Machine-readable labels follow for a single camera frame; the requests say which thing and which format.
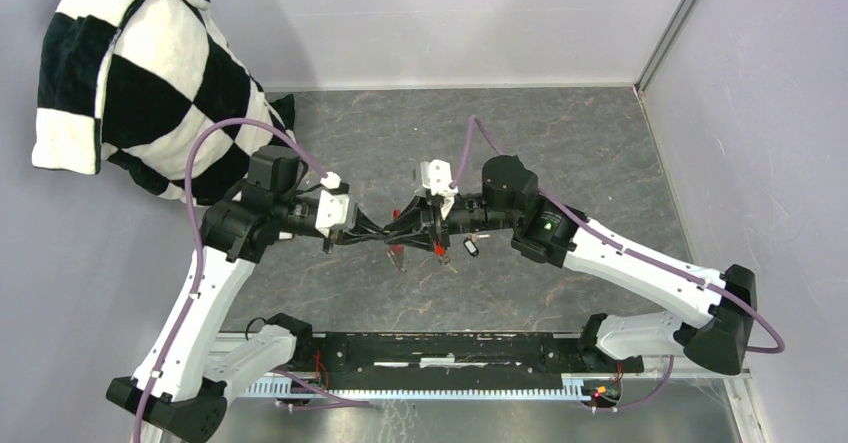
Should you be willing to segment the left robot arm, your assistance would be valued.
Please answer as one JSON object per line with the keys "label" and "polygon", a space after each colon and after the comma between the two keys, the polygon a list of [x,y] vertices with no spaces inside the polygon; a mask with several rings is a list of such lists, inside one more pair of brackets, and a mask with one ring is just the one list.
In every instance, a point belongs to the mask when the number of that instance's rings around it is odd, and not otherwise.
{"label": "left robot arm", "polygon": [[207,442],[230,403],[265,374],[320,362],[311,325],[283,314],[224,357],[209,358],[235,297],[270,246],[312,236],[331,247],[361,223],[339,175],[320,180],[317,198],[300,191],[312,166],[290,148],[263,147],[221,201],[203,215],[189,211],[196,247],[178,300],[142,363],[107,389],[109,401],[134,414],[134,441],[153,427],[183,442]]}

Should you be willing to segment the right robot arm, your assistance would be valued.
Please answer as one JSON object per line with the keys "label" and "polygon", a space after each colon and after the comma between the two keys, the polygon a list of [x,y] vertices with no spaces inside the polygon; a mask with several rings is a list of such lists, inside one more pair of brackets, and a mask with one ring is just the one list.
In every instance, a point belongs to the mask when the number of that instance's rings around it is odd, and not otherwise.
{"label": "right robot arm", "polygon": [[753,271],[702,267],[631,241],[557,205],[516,156],[489,159],[476,194],[458,193],[450,175],[444,161],[421,164],[418,193],[385,228],[388,244],[443,254],[453,235],[509,229],[522,257],[601,278],[660,306],[636,316],[591,316],[577,345],[585,368],[669,355],[723,375],[741,372],[756,308]]}

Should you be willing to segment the key with red tag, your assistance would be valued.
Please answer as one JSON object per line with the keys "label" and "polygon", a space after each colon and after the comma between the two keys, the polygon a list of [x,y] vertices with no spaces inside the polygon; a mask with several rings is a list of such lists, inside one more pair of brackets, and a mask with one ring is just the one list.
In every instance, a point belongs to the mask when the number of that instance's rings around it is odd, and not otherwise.
{"label": "key with red tag", "polygon": [[447,270],[456,273],[457,270],[451,262],[447,248],[440,242],[436,241],[433,244],[433,252],[436,255],[439,263]]}

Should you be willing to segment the metal key organizer red handle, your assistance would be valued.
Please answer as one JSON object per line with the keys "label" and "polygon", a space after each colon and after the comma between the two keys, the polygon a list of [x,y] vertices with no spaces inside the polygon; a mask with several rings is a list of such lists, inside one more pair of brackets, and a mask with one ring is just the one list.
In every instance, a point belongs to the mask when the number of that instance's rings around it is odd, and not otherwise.
{"label": "metal key organizer red handle", "polygon": [[391,260],[392,264],[400,273],[405,273],[406,269],[404,266],[404,246],[403,245],[389,245],[387,248],[387,255]]}

